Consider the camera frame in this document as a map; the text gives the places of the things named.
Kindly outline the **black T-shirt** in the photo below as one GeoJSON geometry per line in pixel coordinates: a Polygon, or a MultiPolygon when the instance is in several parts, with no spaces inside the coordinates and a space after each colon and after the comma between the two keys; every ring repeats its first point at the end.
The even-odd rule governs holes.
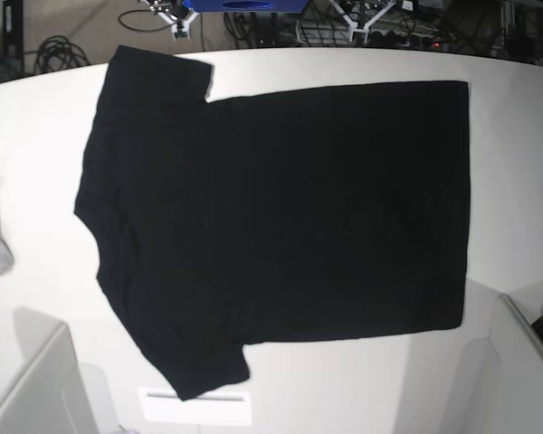
{"type": "Polygon", "coordinates": [[[246,381],[248,344],[460,326],[468,84],[209,102],[212,73],[119,47],[74,208],[102,292],[178,397],[246,381]]]}

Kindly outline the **white paper label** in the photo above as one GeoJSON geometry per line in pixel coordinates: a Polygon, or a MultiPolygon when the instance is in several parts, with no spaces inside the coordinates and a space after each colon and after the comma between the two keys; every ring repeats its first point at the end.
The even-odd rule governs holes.
{"type": "Polygon", "coordinates": [[[207,392],[182,401],[173,390],[139,388],[145,420],[213,426],[251,426],[252,400],[248,392],[207,392]]]}

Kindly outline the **blue plastic bin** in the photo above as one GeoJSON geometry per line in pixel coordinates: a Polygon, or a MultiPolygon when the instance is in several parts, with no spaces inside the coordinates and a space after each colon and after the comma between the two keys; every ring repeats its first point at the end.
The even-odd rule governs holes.
{"type": "Polygon", "coordinates": [[[188,7],[198,13],[275,12],[300,13],[308,0],[191,0],[188,7]]]}

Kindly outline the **power strip with red light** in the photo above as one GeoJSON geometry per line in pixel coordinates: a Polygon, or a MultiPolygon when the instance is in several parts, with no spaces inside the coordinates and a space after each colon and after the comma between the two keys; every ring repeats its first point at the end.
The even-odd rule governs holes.
{"type": "Polygon", "coordinates": [[[440,38],[414,33],[407,34],[390,31],[381,37],[380,42],[386,48],[432,52],[444,52],[447,50],[446,44],[440,38]]]}

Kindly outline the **left white partition panel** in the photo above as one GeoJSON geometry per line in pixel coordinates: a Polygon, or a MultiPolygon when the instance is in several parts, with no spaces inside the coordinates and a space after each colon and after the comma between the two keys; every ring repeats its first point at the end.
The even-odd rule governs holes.
{"type": "Polygon", "coordinates": [[[0,395],[0,433],[126,433],[106,392],[91,401],[67,324],[56,322],[0,395]]]}

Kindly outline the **white partition panel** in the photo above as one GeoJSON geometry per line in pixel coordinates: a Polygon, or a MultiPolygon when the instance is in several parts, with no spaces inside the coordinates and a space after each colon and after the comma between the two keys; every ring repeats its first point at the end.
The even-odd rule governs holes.
{"type": "Polygon", "coordinates": [[[543,433],[543,344],[510,297],[498,298],[462,433],[543,433]]]}
{"type": "Polygon", "coordinates": [[[67,324],[56,322],[0,395],[0,433],[126,433],[106,392],[91,401],[67,324]]]}

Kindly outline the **right white partition panel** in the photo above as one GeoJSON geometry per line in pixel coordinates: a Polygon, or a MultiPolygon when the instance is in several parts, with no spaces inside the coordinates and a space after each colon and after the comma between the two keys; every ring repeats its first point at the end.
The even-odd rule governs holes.
{"type": "Polygon", "coordinates": [[[510,297],[498,298],[462,433],[543,433],[543,344],[510,297]]]}

